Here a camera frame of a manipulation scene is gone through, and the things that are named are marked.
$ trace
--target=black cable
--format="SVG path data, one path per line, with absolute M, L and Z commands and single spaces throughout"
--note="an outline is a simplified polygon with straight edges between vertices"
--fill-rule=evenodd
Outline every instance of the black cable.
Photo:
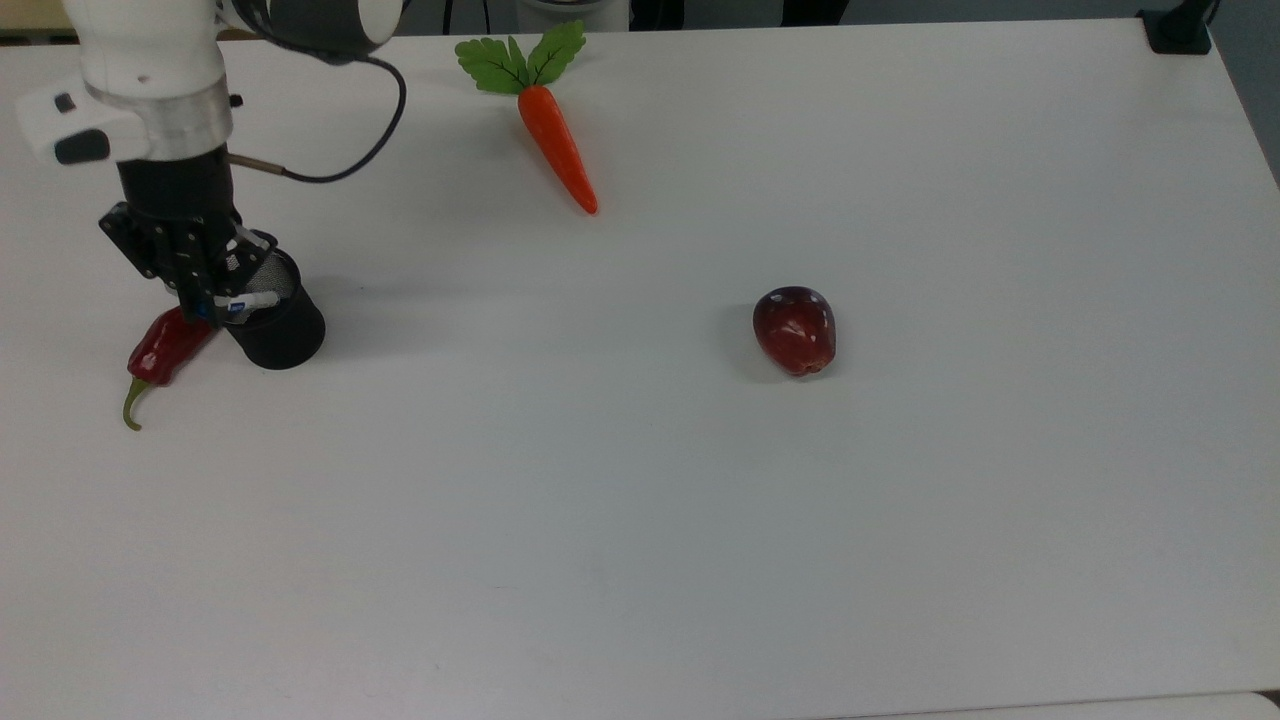
M 387 145 L 387 141 L 390 140 L 392 133 L 396 132 L 396 126 L 399 124 L 401 115 L 404 114 L 404 101 L 408 97 L 408 87 L 404 85 L 404 76 L 402 76 L 401 72 L 396 69 L 396 65 L 387 63 L 384 60 L 379 60 L 378 58 L 355 58 L 355 61 L 365 63 L 367 65 L 376 65 L 389 72 L 392 77 L 396 78 L 396 85 L 399 86 L 399 101 L 396 102 L 396 113 L 392 115 L 392 122 L 387 123 L 387 129 L 383 131 L 383 136 L 378 138 L 378 142 L 374 143 L 374 146 L 369 150 L 369 152 L 365 154 L 364 158 L 357 160 L 355 165 L 347 168 L 346 170 L 342 170 L 340 173 L 334 173 L 332 176 L 303 176 L 301 173 L 294 173 L 293 170 L 284 169 L 280 172 L 282 176 L 289 179 L 296 179 L 298 182 L 310 182 L 310 183 L 326 183 L 326 182 L 340 181 L 342 178 L 349 177 L 355 174 L 356 170 L 358 170 L 360 168 L 367 165 L 369 161 L 374 159 L 374 155 L 378 155 L 378 152 L 383 149 L 383 146 Z
M 294 45 L 285 40 L 280 40 L 279 37 L 275 36 L 275 33 L 266 29 L 268 22 L 264 22 L 266 19 L 264 15 L 265 5 L 250 5 L 248 0 L 232 0 L 232 6 L 236 9 L 236 14 L 238 14 L 241 19 L 243 19 L 244 23 L 250 26 L 250 29 L 252 29 L 253 32 L 256 32 L 264 40 L 266 40 L 273 45 L 278 45 L 285 50 L 293 50 L 294 53 L 311 55 L 312 58 L 317 58 L 320 60 L 324 60 L 325 63 L 355 61 L 355 63 L 365 63 L 366 65 L 376 65 L 390 73 L 392 77 L 396 78 L 396 85 L 399 86 L 399 100 L 396 102 L 396 113 L 392 115 L 392 122 L 387 123 L 387 129 L 383 131 L 383 136 L 378 138 L 378 142 L 374 143 L 374 147 L 369 152 L 366 152 L 364 158 L 357 160 L 355 165 L 351 165 L 346 170 L 334 173 L 332 176 L 305 176 L 301 173 L 294 173 L 293 170 L 289 170 L 283 165 L 275 165 L 274 163 L 265 163 L 262 160 L 255 160 L 252 158 L 239 158 L 241 161 L 238 161 L 237 164 L 279 174 L 289 179 L 296 179 L 298 182 L 310 182 L 310 183 L 337 182 L 340 181 L 342 178 L 349 177 L 356 170 L 367 165 L 369 161 L 374 159 L 374 155 L 378 155 L 378 152 L 383 149 L 383 146 L 387 145 L 387 141 L 390 140 L 392 133 L 396 132 L 396 126 L 399 124 L 401 115 L 404 114 L 404 102 L 408 99 L 408 87 L 404 85 L 404 76 L 402 76 L 401 72 L 396 69 L 396 65 L 392 65 L 390 63 L 387 63 L 384 60 L 379 60 L 378 58 L 370 58 L 369 55 L 361 58 L 355 55 L 337 55 L 333 53 L 323 53 L 312 50 L 310 47 L 302 47 L 301 45 Z

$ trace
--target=silver band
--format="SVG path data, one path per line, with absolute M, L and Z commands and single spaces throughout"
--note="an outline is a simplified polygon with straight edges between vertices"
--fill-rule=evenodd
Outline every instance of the silver band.
M 232 135 L 232 106 L 227 92 L 227 76 L 218 82 L 182 97 L 142 100 L 120 97 L 88 86 L 97 100 L 128 110 L 147 128 L 151 151 L 143 160 L 184 160 L 202 155 L 227 142 Z

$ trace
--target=pepper stem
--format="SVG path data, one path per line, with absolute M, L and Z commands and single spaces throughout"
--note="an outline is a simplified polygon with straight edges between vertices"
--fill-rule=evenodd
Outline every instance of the pepper stem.
M 133 404 L 138 400 L 138 396 L 142 395 L 142 391 L 148 387 L 151 387 L 151 383 L 143 380 L 142 378 L 133 378 L 133 382 L 129 383 L 129 395 L 124 396 L 124 424 L 133 432 L 142 429 L 142 425 L 133 421 Z

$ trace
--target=fake vegetable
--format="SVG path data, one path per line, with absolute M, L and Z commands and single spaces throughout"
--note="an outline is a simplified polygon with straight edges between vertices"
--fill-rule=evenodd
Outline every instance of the fake vegetable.
M 142 336 L 142 342 L 129 355 L 129 393 L 124 398 L 124 424 L 131 430 L 141 430 L 133 421 L 133 404 L 151 386 L 165 387 L 174 373 L 187 364 L 214 336 L 209 323 L 188 323 L 182 318 L 182 307 L 165 310 Z
M 800 378 L 836 357 L 836 316 L 827 299 L 806 287 L 780 287 L 751 315 L 760 348 L 788 375 Z
M 476 88 L 517 96 L 520 118 L 525 120 L 529 135 L 534 136 L 556 177 L 564 183 L 573 200 L 594 215 L 599 209 L 595 191 L 586 178 L 586 169 L 559 105 L 552 91 L 547 90 L 585 44 L 582 20 L 573 20 L 547 31 L 529 54 L 527 61 L 516 45 L 516 38 L 509 36 L 506 44 L 492 37 L 460 42 L 454 53 L 462 69 L 476 81 Z

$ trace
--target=red chili pepper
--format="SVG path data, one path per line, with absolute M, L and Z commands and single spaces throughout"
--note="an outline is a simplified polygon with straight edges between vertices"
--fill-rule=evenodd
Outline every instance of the red chili pepper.
M 182 307 L 174 307 L 160 314 L 151 323 L 142 342 L 129 355 L 129 393 L 124 397 L 124 424 L 132 430 L 142 425 L 133 421 L 133 402 L 151 386 L 165 387 L 173 382 L 174 373 L 191 360 L 196 351 L 214 336 L 209 323 L 188 323 L 182 318 Z

